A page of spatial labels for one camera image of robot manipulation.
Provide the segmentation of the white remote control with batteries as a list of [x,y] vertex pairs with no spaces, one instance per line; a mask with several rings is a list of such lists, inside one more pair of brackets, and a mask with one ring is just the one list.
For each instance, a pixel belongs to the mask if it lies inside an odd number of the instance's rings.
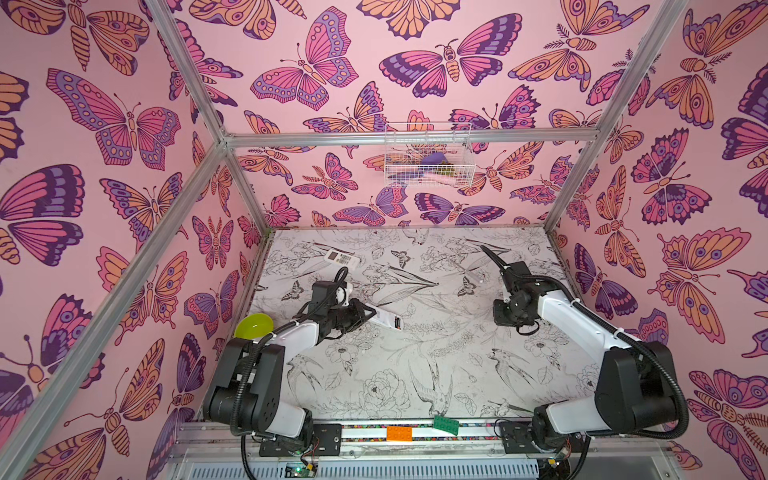
[[369,319],[369,322],[395,331],[403,329],[402,318],[382,308],[375,308],[375,314]]

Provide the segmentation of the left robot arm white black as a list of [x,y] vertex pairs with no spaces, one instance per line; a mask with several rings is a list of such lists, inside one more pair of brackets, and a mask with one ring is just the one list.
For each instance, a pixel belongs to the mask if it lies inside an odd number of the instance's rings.
[[344,280],[320,281],[286,324],[256,340],[231,339],[221,354],[202,404],[205,420],[234,436],[258,435],[309,442],[311,413],[283,401],[286,365],[336,332],[351,333],[377,310],[350,293]]

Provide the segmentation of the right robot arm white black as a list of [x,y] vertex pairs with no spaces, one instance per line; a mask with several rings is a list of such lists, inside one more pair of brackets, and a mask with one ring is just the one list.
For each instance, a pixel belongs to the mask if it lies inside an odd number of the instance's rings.
[[531,336],[548,322],[598,363],[593,394],[533,411],[530,430],[538,449],[552,451],[576,434],[674,440],[687,432],[690,414],[667,346],[610,324],[559,280],[534,275],[523,262],[508,263],[488,247],[482,250],[498,267],[506,290],[493,304],[497,325]]

